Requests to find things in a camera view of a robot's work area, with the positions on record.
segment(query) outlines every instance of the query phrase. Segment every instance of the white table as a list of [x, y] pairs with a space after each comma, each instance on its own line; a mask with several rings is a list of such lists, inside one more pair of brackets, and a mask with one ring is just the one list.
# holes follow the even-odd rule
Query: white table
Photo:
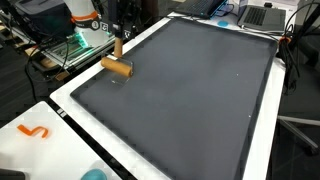
[[[48, 136], [26, 136], [17, 129], [20, 124], [30, 130], [43, 126]], [[109, 180], [121, 179], [45, 102], [1, 128], [0, 144], [0, 168], [22, 171], [26, 179], [80, 180], [96, 168]]]
[[[288, 10], [287, 19], [296, 10], [296, 7], [288, 5], [277, 5], [277, 7]], [[226, 28], [240, 30], [240, 28], [236, 25], [237, 18], [233, 15], [223, 18], [215, 17], [212, 20], [203, 20], [200, 22], [217, 26], [217, 23], [220, 20], [224, 20], [229, 23]], [[170, 21], [170, 19], [162, 19], [145, 32], [141, 33], [135, 39], [126, 43], [123, 47], [123, 52], [128, 52], [131, 48], [139, 44], [143, 39], [148, 37], [153, 32], [157, 31], [157, 29], [166, 24], [168, 21]], [[85, 129], [96, 141], [98, 141], [101, 146], [103, 146], [136, 178], [139, 180], [169, 179], [70, 97], [70, 93], [73, 90], [96, 75], [102, 69], [103, 68], [101, 67], [100, 63], [95, 64], [74, 78], [72, 81], [52, 93], [50, 98], [57, 103], [70, 117], [72, 117], [83, 129]], [[243, 179], [245, 180], [262, 180], [266, 177], [282, 92], [282, 85], [284, 81], [284, 74], [285, 68], [282, 61], [275, 58], [266, 85], [266, 90], [261, 104], [261, 110], [257, 119], [250, 152], [247, 159], [243, 176]]]

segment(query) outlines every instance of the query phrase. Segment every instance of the green light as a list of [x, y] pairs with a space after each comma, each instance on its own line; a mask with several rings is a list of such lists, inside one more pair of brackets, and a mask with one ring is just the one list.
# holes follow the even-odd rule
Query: green light
[[75, 35], [75, 37], [76, 37], [77, 40], [79, 41], [79, 44], [80, 44], [81, 47], [83, 47], [83, 48], [89, 47], [89, 45], [88, 45], [86, 39], [83, 37], [82, 33], [77, 33], [77, 34]]

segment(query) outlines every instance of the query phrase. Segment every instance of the orange object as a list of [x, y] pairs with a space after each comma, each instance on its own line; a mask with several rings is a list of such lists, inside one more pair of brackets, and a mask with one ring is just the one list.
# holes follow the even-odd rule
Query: orange object
[[290, 43], [290, 42], [291, 42], [291, 39], [290, 39], [290, 38], [282, 36], [282, 37], [279, 39], [279, 43], [280, 43], [281, 41], [285, 41], [285, 40], [287, 41], [287, 43]]
[[101, 59], [101, 66], [126, 77], [132, 76], [132, 67], [107, 57], [103, 57]]
[[114, 56], [117, 58], [122, 58], [122, 46], [123, 40], [120, 38], [116, 38], [114, 45]]
[[46, 138], [48, 135], [48, 129], [42, 126], [38, 126], [34, 129], [32, 129], [31, 131], [29, 129], [27, 129], [24, 125], [20, 124], [17, 127], [21, 132], [23, 132], [24, 134], [26, 134], [27, 136], [32, 136], [33, 134], [40, 132], [40, 131], [44, 131], [44, 133], [42, 134], [42, 138]]
[[94, 19], [98, 16], [98, 12], [97, 11], [93, 11], [91, 14], [86, 15], [86, 16], [73, 16], [72, 18], [76, 21], [83, 21], [83, 20], [88, 20], [88, 19]]

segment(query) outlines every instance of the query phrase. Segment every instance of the dark gray board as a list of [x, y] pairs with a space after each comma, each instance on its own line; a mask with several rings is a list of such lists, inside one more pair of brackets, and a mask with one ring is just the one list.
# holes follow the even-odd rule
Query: dark gray board
[[170, 178], [241, 179], [276, 50], [174, 19], [124, 55], [135, 63], [124, 86], [102, 70], [71, 96]]

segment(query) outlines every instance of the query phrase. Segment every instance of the blue object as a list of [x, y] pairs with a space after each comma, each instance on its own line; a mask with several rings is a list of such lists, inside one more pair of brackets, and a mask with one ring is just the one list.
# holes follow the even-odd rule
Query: blue object
[[228, 26], [228, 22], [227, 21], [219, 21], [218, 22], [218, 26], [220, 26], [220, 27], [227, 27]]
[[92, 169], [83, 175], [81, 180], [107, 180], [107, 176], [100, 169]]

